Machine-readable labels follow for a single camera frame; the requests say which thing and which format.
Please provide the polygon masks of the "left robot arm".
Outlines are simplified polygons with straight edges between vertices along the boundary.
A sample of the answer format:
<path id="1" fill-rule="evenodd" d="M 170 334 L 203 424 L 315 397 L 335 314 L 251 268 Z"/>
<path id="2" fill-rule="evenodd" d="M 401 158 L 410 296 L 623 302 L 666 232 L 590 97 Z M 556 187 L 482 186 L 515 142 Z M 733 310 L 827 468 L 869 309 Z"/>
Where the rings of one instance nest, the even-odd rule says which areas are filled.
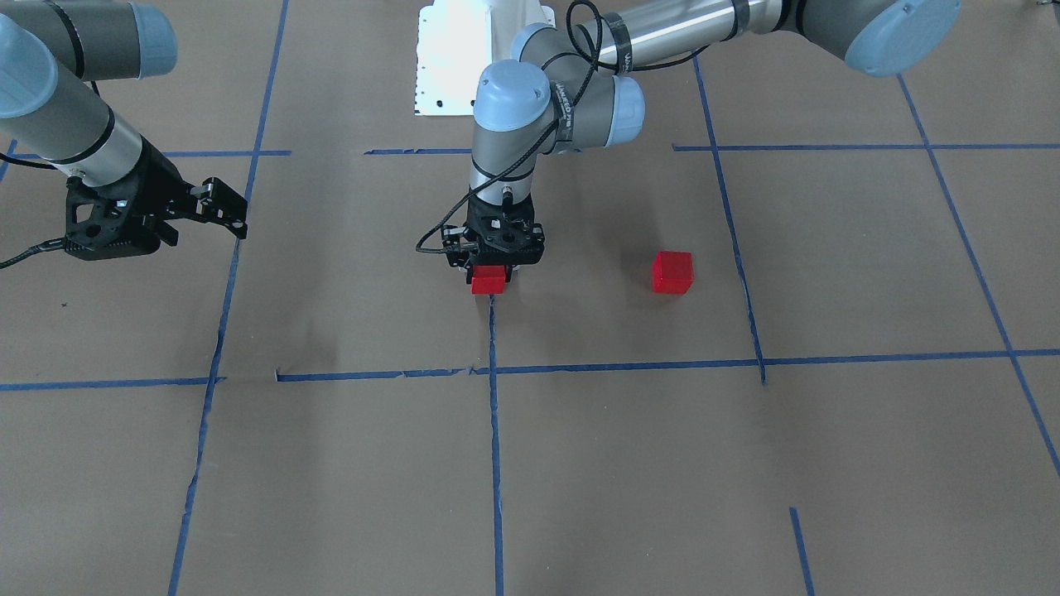
<path id="1" fill-rule="evenodd" d="M 643 128 L 633 73 L 689 60 L 743 34 L 792 31 L 874 78 L 923 60 L 954 27 L 958 1 L 652 1 L 595 12 L 564 30 L 535 22 L 480 73 L 461 225 L 435 227 L 450 267 L 525 267 L 544 255 L 532 178 L 540 155 L 621 146 Z"/>

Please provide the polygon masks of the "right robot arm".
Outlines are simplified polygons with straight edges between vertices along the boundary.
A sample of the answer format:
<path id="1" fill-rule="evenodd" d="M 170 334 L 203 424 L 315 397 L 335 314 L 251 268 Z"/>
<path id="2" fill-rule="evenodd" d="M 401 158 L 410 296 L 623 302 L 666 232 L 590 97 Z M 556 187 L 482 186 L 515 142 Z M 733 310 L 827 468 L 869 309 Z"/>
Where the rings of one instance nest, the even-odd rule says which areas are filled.
<path id="1" fill-rule="evenodd" d="M 1 124 L 65 175 L 65 233 L 38 246 L 85 261 L 174 246 L 174 220 L 246 238 L 248 204 L 217 178 L 190 185 L 171 160 L 99 97 L 99 80 L 154 78 L 177 63 L 159 8 L 130 1 L 4 1 Z"/>

